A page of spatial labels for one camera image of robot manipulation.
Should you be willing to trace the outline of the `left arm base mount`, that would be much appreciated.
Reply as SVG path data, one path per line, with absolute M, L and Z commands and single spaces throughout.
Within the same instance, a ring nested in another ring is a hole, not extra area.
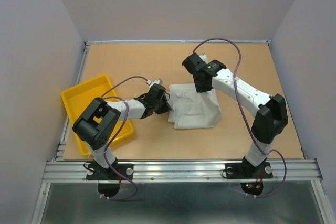
M 83 164 L 86 170 L 86 180 L 97 182 L 97 190 L 101 198 L 107 200 L 123 200 L 126 196 L 122 196 L 121 199 L 117 198 L 117 194 L 121 190 L 121 184 L 123 181 L 127 181 L 119 174 L 123 175 L 129 180 L 133 179 L 134 165 L 131 163 L 118 163 L 112 164 L 112 167 L 119 173 L 116 173 L 111 168 L 103 168 L 96 161 L 89 161 Z

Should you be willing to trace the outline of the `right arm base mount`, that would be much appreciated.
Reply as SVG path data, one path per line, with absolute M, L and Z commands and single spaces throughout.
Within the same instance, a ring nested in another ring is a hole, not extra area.
M 269 162 L 257 167 L 247 163 L 227 163 L 222 177 L 229 180 L 241 180 L 240 186 L 248 195 L 260 196 L 264 189 L 264 179 L 273 178 Z

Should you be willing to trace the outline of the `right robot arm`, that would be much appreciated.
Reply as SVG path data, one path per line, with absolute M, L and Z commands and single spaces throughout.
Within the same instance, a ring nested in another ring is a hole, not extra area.
M 260 172 L 260 165 L 266 160 L 274 139 L 288 124 L 286 101 L 280 94 L 271 96 L 261 92 L 234 74 L 218 60 L 206 63 L 193 53 L 182 66 L 192 75 L 197 93 L 213 89 L 236 100 L 241 112 L 243 108 L 254 117 L 248 131 L 253 143 L 244 157 L 241 170 L 253 177 Z

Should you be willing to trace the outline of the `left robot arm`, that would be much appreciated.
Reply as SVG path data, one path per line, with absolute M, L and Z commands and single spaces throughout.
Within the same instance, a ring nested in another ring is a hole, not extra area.
M 125 101 L 106 101 L 94 98 L 73 124 L 72 130 L 88 147 L 99 165 L 99 173 L 106 179 L 117 172 L 117 158 L 110 149 L 109 139 L 120 121 L 145 119 L 153 113 L 162 114 L 170 110 L 166 88 L 158 83 L 150 85 L 149 91 L 139 97 Z

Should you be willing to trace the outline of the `white long sleeve shirt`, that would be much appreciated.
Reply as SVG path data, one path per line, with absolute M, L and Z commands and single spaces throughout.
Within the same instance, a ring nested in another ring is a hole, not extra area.
M 173 123 L 175 129 L 212 128 L 222 119 L 214 89 L 197 93 L 193 83 L 172 84 L 169 95 L 171 110 L 167 121 Z

